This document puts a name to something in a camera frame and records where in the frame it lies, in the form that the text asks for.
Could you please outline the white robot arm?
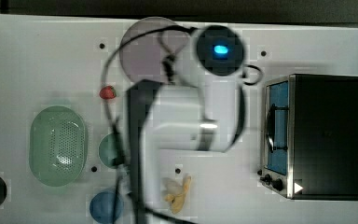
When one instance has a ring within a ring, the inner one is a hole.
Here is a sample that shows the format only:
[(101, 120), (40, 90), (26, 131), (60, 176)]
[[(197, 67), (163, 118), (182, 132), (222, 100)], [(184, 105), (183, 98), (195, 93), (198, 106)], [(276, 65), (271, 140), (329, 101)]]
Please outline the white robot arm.
[(160, 151), (226, 152), (235, 145), (245, 126), (244, 61), (239, 35), (209, 25), (194, 29), (175, 55), (176, 85), (144, 79), (126, 90), (124, 138), (136, 224), (148, 224), (147, 214), (184, 223), (158, 211)]

